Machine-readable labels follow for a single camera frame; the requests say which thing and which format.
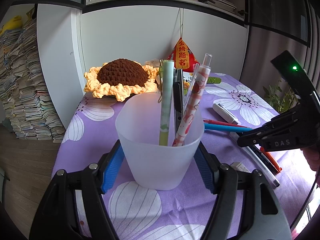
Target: translucent white cup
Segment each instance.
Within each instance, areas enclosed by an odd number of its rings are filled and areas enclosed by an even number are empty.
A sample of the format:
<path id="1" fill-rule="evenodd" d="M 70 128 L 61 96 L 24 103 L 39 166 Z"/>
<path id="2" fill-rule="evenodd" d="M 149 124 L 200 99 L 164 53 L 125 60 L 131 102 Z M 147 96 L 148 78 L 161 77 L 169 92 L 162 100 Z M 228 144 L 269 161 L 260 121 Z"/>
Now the translucent white cup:
<path id="1" fill-rule="evenodd" d="M 185 145 L 171 147 L 175 136 L 172 108 L 169 146 L 160 146 L 159 96 L 144 93 L 130 98 L 116 118 L 116 130 L 136 182 L 145 188 L 170 190 L 186 174 L 204 133 L 204 123 L 200 110 L 196 111 Z"/>

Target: orange marker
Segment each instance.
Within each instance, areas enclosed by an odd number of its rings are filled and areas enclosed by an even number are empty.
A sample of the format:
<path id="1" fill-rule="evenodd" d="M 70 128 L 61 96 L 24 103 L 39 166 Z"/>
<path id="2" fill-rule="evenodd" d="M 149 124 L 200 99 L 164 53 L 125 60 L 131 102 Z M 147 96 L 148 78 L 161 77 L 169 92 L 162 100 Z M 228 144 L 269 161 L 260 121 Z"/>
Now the orange marker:
<path id="1" fill-rule="evenodd" d="M 260 151 L 268 158 L 268 160 L 273 164 L 273 166 L 278 171 L 278 174 L 282 171 L 282 168 L 279 166 L 279 163 L 276 159 L 271 155 L 271 153 L 266 152 L 263 147 L 260 147 Z"/>

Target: stack of books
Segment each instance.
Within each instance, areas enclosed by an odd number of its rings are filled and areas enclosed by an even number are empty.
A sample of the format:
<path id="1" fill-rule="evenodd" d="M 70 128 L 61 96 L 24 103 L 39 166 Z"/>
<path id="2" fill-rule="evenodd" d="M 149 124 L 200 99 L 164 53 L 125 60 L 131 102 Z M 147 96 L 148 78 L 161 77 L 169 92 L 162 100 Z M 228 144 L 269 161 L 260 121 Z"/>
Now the stack of books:
<path id="1" fill-rule="evenodd" d="M 15 42 L 18 40 L 21 32 L 21 29 L 6 30 L 0 37 L 0 100 L 3 103 L 5 115 L 10 120 L 13 131 L 16 133 L 18 138 L 24 138 L 25 133 L 22 130 L 17 115 L 15 114 L 15 112 L 18 113 L 21 110 L 18 105 L 16 107 L 15 98 L 12 95 L 14 91 L 17 91 L 18 85 L 16 76 L 10 68 L 8 54 L 12 48 L 14 48 Z"/>
<path id="2" fill-rule="evenodd" d="M 234 11 L 237 8 L 233 3 L 226 0 L 199 0 L 199 2 L 203 2 L 232 13 L 235 13 Z"/>
<path id="3" fill-rule="evenodd" d="M 23 30 L 19 30 L 15 40 L 8 50 L 3 49 L 0 39 L 0 55 L 1 51 L 7 52 L 4 57 L 6 60 L 0 58 L 0 71 L 1 65 L 7 66 L 5 76 L 0 76 L 0 88 L 3 83 L 5 91 L 0 91 L 0 99 L 6 117 L 11 121 L 18 138 L 62 142 L 65 129 L 44 81 L 36 20 L 31 20 Z"/>

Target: flower print tablecloth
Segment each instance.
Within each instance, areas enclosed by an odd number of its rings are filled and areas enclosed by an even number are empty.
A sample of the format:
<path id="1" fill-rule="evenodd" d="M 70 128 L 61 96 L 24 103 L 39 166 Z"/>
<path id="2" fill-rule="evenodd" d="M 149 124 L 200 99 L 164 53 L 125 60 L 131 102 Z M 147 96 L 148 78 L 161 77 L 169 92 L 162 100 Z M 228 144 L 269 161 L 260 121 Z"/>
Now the flower print tablecloth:
<path id="1" fill-rule="evenodd" d="M 207 85 L 200 103 L 203 118 L 222 121 L 212 109 L 213 103 L 223 104 L 242 125 L 252 128 L 276 115 L 263 99 L 234 78 L 219 73 L 212 73 L 212 76 L 222 78 L 222 82 Z M 67 172 L 82 170 L 109 152 L 118 139 L 115 119 L 124 103 L 108 97 L 93 98 L 87 93 L 66 131 L 53 174 L 59 169 Z M 226 132 L 206 131 L 202 142 L 221 163 L 239 161 L 250 171 L 258 168 Z M 308 195 L 315 173 L 300 150 L 274 152 L 274 156 L 283 168 L 277 175 L 280 186 L 275 193 L 291 224 Z M 76 197 L 82 233 L 90 236 L 80 191 L 76 192 Z M 199 239 L 215 198 L 205 188 L 194 161 L 178 187 L 157 191 L 139 186 L 124 160 L 113 188 L 103 195 L 114 228 L 123 240 Z M 229 237 L 237 233 L 241 208 L 242 192 L 239 191 Z"/>

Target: blue pen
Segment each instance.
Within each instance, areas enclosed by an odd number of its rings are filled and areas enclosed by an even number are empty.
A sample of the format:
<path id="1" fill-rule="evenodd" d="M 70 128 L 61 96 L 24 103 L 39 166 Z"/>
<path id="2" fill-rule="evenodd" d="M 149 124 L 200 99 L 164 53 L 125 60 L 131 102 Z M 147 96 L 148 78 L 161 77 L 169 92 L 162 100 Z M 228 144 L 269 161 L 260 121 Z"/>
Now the blue pen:
<path id="1" fill-rule="evenodd" d="M 218 124 L 204 124 L 205 130 L 216 130 L 216 131 L 226 131 L 226 132 L 248 132 L 251 131 L 251 128 L 246 127 L 237 127 L 237 126 L 228 126 L 228 125 L 218 125 Z"/>

